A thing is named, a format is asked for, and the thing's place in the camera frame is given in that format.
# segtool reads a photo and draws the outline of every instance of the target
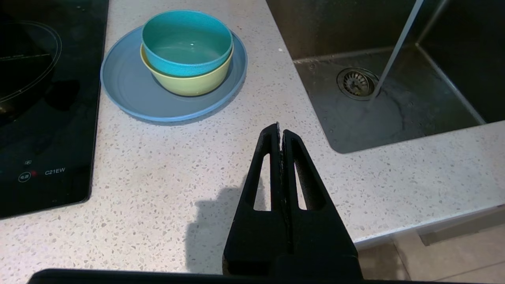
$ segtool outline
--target speckled countertop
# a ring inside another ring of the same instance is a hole
[[[333,151],[264,1],[111,0],[106,48],[171,9],[207,12],[242,39],[240,94],[177,126],[136,121],[102,95],[91,199],[0,221],[1,283],[50,267],[220,273],[258,135],[276,121],[303,138],[356,242],[505,203],[505,122]]]

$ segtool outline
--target blue plate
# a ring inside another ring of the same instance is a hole
[[[232,32],[234,52],[223,83],[197,97],[182,97],[165,90],[140,58],[142,27],[123,36],[102,62],[102,88],[121,110],[141,120],[174,122],[207,114],[227,102],[245,79],[247,53]]]

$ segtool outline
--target sink drain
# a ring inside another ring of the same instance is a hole
[[[337,84],[342,93],[359,101],[371,99],[378,80],[375,74],[363,68],[346,68],[337,76]]]

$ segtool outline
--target stainless steel sink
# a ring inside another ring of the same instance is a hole
[[[505,119],[502,0],[267,0],[331,147],[349,153]]]

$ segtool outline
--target induction cooktop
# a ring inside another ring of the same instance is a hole
[[[0,218],[86,201],[106,0],[0,0]]]

